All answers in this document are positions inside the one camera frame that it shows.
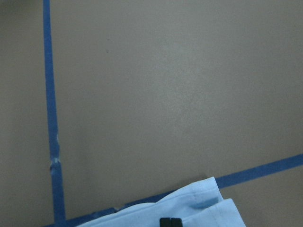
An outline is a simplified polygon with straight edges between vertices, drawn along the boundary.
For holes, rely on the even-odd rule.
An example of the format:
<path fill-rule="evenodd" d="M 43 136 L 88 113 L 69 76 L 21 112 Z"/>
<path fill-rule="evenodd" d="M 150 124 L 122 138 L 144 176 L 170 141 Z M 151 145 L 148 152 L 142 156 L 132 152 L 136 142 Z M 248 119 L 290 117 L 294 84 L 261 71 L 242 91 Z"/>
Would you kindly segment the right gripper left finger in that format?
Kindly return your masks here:
<path fill-rule="evenodd" d="M 170 227 L 170 218 L 160 218 L 160 227 Z"/>

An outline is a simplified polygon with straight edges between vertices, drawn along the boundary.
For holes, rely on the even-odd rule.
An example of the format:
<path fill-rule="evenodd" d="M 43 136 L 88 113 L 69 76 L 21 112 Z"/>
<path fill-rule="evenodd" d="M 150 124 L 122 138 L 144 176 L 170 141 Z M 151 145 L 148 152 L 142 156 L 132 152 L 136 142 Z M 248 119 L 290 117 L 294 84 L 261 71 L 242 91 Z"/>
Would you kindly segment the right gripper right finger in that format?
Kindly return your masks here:
<path fill-rule="evenodd" d="M 171 218 L 171 227 L 183 227 L 183 222 L 181 218 Z"/>

